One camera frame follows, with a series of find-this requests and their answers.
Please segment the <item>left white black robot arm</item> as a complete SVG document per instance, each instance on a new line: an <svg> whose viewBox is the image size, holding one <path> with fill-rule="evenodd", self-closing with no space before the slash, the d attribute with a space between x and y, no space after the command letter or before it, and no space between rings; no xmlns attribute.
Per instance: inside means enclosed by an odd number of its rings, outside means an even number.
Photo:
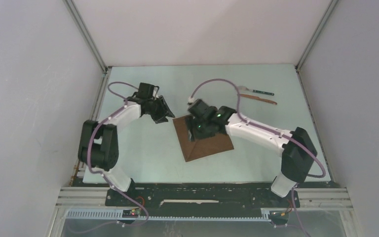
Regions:
<svg viewBox="0 0 379 237"><path fill-rule="evenodd" d="M83 123L78 160L85 163L90 173L100 175L109 186L118 191L117 199L123 205L132 205L136 192L130 187L133 179L117 165L119 158L118 134L133 121L150 116L154 123L174 118L165 98L159 95L159 86L140 83L129 97L122 97L123 105L107 118Z"/></svg>

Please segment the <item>brown cloth napkin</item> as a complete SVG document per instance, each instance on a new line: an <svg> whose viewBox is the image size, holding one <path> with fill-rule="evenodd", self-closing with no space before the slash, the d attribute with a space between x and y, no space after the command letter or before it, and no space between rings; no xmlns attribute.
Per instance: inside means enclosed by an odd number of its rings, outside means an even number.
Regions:
<svg viewBox="0 0 379 237"><path fill-rule="evenodd" d="M186 118L190 118L190 116L183 116L173 119L173 124L185 162L190 162L234 149L230 137L220 133L214 137L190 141L189 131L185 121Z"/></svg>

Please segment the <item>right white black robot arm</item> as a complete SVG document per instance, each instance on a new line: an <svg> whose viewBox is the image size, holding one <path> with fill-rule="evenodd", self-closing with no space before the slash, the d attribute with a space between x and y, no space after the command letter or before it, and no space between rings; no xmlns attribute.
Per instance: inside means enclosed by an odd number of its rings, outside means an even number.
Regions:
<svg viewBox="0 0 379 237"><path fill-rule="evenodd" d="M281 158L281 168L267 193L267 200L273 206L281 206L291 189L303 183L313 163L318 162L317 150L303 128L278 129L244 117L235 109L209 106L201 99L190 103L188 112L190 118L186 123L191 141L223 134L276 152Z"/></svg>

